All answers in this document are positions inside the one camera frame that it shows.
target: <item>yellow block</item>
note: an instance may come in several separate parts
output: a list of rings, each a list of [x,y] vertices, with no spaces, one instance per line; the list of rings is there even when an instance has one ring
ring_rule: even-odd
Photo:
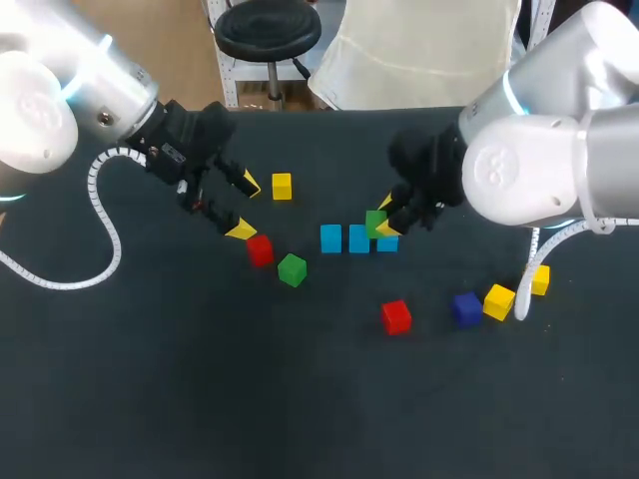
[[[278,201],[293,199],[293,178],[290,173],[273,174],[273,199]]]
[[[532,293],[537,296],[545,296],[550,285],[550,266],[542,265],[532,279]]]
[[[238,225],[230,230],[226,236],[237,238],[238,240],[248,240],[255,233],[257,233],[256,229],[240,218]]]
[[[515,293],[499,284],[492,287],[488,296],[483,302],[483,312],[503,321],[515,301]]]

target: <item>blue block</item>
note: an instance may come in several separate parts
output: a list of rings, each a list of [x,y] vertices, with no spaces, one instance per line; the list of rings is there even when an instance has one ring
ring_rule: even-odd
[[[348,229],[348,252],[370,252],[370,239],[364,225],[350,225]]]
[[[480,324],[483,319],[483,306],[474,292],[456,296],[452,301],[452,313],[459,327]]]
[[[341,252],[341,225],[321,225],[319,238],[321,252]]]
[[[397,252],[399,237],[386,237],[377,240],[378,252]]]

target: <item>white spiral cable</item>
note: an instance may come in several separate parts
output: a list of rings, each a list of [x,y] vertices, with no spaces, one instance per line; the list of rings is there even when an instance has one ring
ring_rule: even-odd
[[[618,218],[605,218],[597,220],[596,228],[612,233],[615,227],[637,227],[639,220],[623,220]],[[537,252],[534,260],[528,264],[526,273],[524,274],[519,288],[517,289],[517,297],[515,299],[515,317],[520,321],[526,318],[530,309],[530,293],[532,289],[532,281],[537,269],[544,262],[546,257],[560,244],[575,235],[592,230],[592,224],[589,221],[579,222],[564,228],[559,233],[549,239]]]
[[[537,254],[537,250],[539,249],[539,235],[541,230],[539,228],[532,229],[532,235],[530,237],[530,250],[528,253],[528,265],[532,263],[535,259],[535,255]]]
[[[93,205],[98,218],[107,229],[107,233],[109,234],[109,238],[111,238],[111,244],[113,245],[113,256],[111,258],[111,263],[107,268],[91,279],[86,279],[84,281],[78,282],[54,282],[43,279],[32,272],[27,271],[24,267],[18,264],[16,261],[11,259],[7,254],[3,251],[0,251],[0,261],[4,262],[7,266],[9,266],[14,272],[24,277],[26,280],[37,284],[38,286],[45,287],[47,289],[58,289],[58,290],[73,290],[73,289],[83,289],[85,287],[94,286],[105,279],[107,279],[111,274],[115,272],[120,264],[120,259],[122,258],[122,245],[120,244],[120,237],[118,237],[118,232],[116,232],[113,223],[109,219],[109,215],[102,208],[102,202],[100,202],[100,197],[98,196],[98,188],[97,188],[97,180],[98,173],[102,166],[109,160],[114,157],[128,157],[134,162],[143,167],[147,164],[147,158],[142,153],[131,150],[129,148],[112,148],[104,153],[102,153],[98,158],[93,161],[91,165],[91,169],[89,170],[89,177],[87,179],[87,188],[89,190],[89,200],[91,200],[91,204]]]

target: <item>red block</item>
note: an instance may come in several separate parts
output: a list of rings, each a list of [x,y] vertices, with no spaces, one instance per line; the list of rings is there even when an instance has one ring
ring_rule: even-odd
[[[412,317],[403,301],[395,301],[381,307],[383,325],[390,335],[403,334],[410,331]]]
[[[253,266],[262,267],[275,261],[271,241],[266,235],[247,239],[247,247],[249,248],[249,258]]]

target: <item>toy block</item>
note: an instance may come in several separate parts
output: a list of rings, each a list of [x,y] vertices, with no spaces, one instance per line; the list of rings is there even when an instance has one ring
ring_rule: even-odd
[[[366,212],[366,234],[370,240],[383,238],[383,234],[377,231],[377,227],[386,221],[387,213],[376,211]]]
[[[483,312],[499,321],[503,321],[508,312],[510,312],[514,300],[514,292],[496,284],[483,302]]]
[[[293,177],[290,173],[273,173],[273,199],[277,201],[293,199]]]
[[[253,266],[263,267],[275,261],[273,246],[266,235],[259,235],[247,240],[247,248]]]
[[[469,327],[481,323],[483,308],[474,292],[461,294],[452,300],[452,313],[459,327]]]
[[[307,262],[289,253],[278,264],[278,275],[282,282],[292,287],[298,287],[307,277]]]
[[[545,296],[550,285],[550,266],[541,265],[532,279],[532,293]]]
[[[386,237],[377,240],[377,252],[397,252],[399,237]]]
[[[348,228],[348,252],[370,252],[370,239],[364,225],[350,225]]]
[[[403,301],[389,302],[381,307],[381,317],[386,332],[391,336],[410,331],[412,317]]]
[[[319,239],[321,252],[341,252],[341,225],[321,225]]]

